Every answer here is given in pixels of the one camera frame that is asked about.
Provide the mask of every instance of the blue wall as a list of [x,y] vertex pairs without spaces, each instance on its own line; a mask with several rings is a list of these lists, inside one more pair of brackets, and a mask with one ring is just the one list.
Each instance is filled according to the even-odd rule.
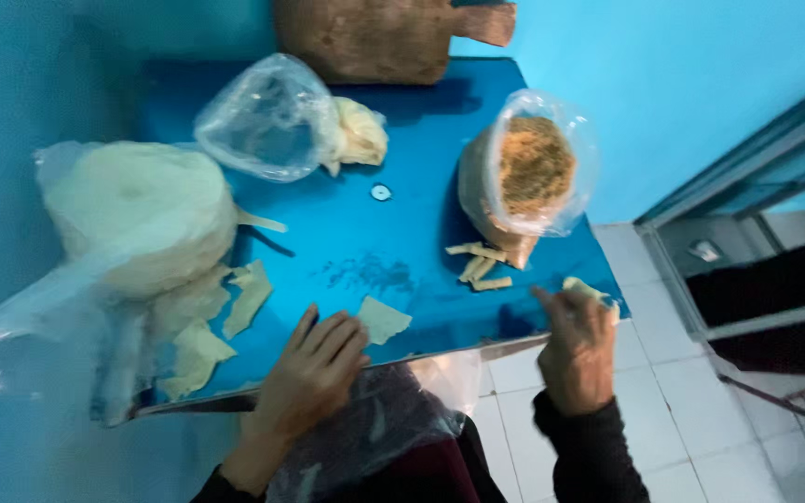
[[[0,302],[61,257],[33,180],[32,151],[61,140],[123,137],[140,57],[158,48],[143,50],[149,40],[122,37],[171,19],[143,16],[120,31],[89,14],[80,2],[0,0]],[[196,43],[198,21],[176,25],[183,31],[171,36],[158,25],[151,40],[165,53],[182,52]],[[235,438],[231,415],[163,416],[101,429],[88,419],[90,360],[65,358],[61,371],[65,379],[40,394],[0,398],[0,502],[188,501]]]
[[508,48],[531,87],[595,122],[593,223],[639,217],[805,96],[805,2],[520,0]]

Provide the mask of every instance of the black clothing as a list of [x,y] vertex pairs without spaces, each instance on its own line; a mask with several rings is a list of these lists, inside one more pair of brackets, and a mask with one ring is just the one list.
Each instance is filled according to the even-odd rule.
[[[553,479],[559,503],[648,503],[648,490],[626,448],[616,400],[594,414],[565,418],[542,392],[533,407],[537,427],[558,453]],[[265,495],[234,490],[217,467],[192,503],[265,501]],[[477,429],[468,419],[458,439],[413,449],[328,501],[504,503],[505,498],[489,476]]]

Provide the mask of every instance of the person's left hand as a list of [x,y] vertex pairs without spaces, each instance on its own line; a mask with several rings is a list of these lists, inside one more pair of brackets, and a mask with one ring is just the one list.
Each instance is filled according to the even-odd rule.
[[288,450],[350,401],[350,386],[369,363],[368,334],[346,311],[315,325],[312,304],[263,381],[257,408],[241,419],[241,440],[220,467],[238,490],[260,496]]
[[350,386],[369,359],[366,329],[346,311],[318,325],[312,304],[266,376],[253,420],[294,441],[350,401]]

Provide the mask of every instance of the crumpled dough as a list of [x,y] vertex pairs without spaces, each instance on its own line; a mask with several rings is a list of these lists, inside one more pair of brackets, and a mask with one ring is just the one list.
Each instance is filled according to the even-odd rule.
[[207,321],[197,318],[185,327],[173,344],[176,346],[174,376],[160,387],[170,401],[201,389],[210,381],[214,367],[238,353],[210,331]]
[[225,265],[217,264],[196,280],[158,296],[151,310],[154,335],[173,336],[189,326],[195,318],[215,318],[225,303],[232,299],[222,286],[223,278],[230,272],[232,270]]
[[263,261],[259,258],[246,267],[232,269],[235,277],[229,283],[240,286],[240,295],[232,304],[232,313],[223,323],[223,336],[232,337],[251,326],[254,315],[272,293],[272,284],[263,269]]
[[387,137],[384,131],[386,118],[349,97],[334,97],[340,115],[342,134],[334,158],[325,167],[332,177],[341,172],[341,163],[359,163],[380,166],[387,153]]
[[366,296],[356,315],[368,329],[368,341],[383,346],[390,337],[409,327],[411,316]]
[[580,292],[588,297],[592,297],[599,303],[606,305],[611,311],[614,312],[614,325],[620,322],[620,304],[606,300],[611,296],[609,293],[599,292],[595,288],[583,283],[581,279],[573,276],[565,278],[563,289]]

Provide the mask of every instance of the blue table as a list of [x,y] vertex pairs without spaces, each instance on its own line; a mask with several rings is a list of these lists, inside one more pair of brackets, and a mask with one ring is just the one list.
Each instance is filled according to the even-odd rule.
[[[193,142],[191,124],[198,110],[247,65],[150,63],[151,90],[137,138]],[[524,87],[517,65],[508,59],[453,60],[432,87],[333,86],[335,95],[387,117],[390,143],[384,166],[344,167],[337,179],[319,169],[292,184],[226,169],[236,202],[248,212],[284,222],[289,232],[240,231],[232,266],[262,258],[274,292],[252,326],[231,340],[238,356],[221,363],[191,398],[261,381],[313,301],[323,316],[341,309],[355,313],[369,294],[413,317],[408,330],[366,350],[375,364],[526,337],[545,325],[530,285],[555,291],[568,276],[609,292],[628,318],[585,218],[569,237],[541,239],[527,270],[497,266],[487,276],[511,276],[511,288],[471,292],[457,282],[468,256],[443,252],[445,246],[480,240],[458,203],[456,165],[462,148],[495,119],[511,92]],[[393,199],[372,199],[369,190],[375,183],[389,187]],[[213,323],[217,334],[227,311]],[[156,402],[163,401],[158,392]]]

